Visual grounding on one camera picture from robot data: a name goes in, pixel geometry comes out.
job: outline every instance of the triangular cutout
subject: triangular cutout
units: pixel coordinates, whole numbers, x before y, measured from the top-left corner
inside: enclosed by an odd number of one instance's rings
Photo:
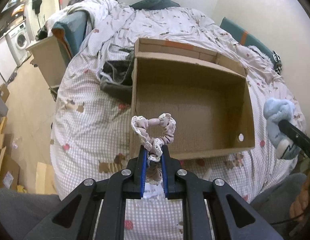
[[[255,218],[232,195],[227,195],[226,198],[238,228],[243,228],[255,222]]]
[[[52,220],[53,223],[64,228],[70,228],[79,206],[81,195],[77,195],[67,206],[63,208]]]

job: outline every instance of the person's leg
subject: person's leg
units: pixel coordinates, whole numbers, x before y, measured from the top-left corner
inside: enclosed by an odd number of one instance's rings
[[[275,223],[289,219],[289,208],[299,195],[306,175],[296,173],[259,194],[251,206],[268,222]],[[273,226],[280,235],[286,239],[290,228],[289,223]]]
[[[58,204],[58,195],[36,195],[0,189],[0,239],[22,240]]]

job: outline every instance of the silver bolt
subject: silver bolt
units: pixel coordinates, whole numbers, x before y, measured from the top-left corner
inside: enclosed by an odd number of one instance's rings
[[[85,186],[91,186],[94,184],[94,181],[92,179],[85,179],[84,180],[84,185]]]
[[[122,175],[128,176],[130,174],[131,174],[131,171],[129,169],[122,170]]]
[[[217,186],[223,186],[225,184],[225,181],[223,181],[222,179],[215,179],[215,184]]]
[[[177,174],[181,175],[181,176],[185,176],[187,174],[187,170],[180,169],[180,170],[177,171]]]

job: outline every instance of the blue fluffy cloth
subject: blue fluffy cloth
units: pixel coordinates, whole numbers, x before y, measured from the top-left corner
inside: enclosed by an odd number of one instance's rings
[[[294,104],[286,99],[269,98],[264,104],[263,114],[266,119],[268,138],[276,148],[278,159],[292,160],[300,151],[300,148],[278,127],[281,120],[292,121],[294,110]]]

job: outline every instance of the tag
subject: tag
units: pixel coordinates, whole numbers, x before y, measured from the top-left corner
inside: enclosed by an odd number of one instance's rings
[[[152,185],[149,183],[145,183],[145,191],[144,191],[143,198],[156,197],[161,194],[164,194],[164,189],[162,187],[162,184]]]
[[[9,171],[7,171],[7,174],[2,180],[2,182],[4,183],[6,188],[10,189],[10,186],[13,183],[13,180],[14,180],[13,175]]]

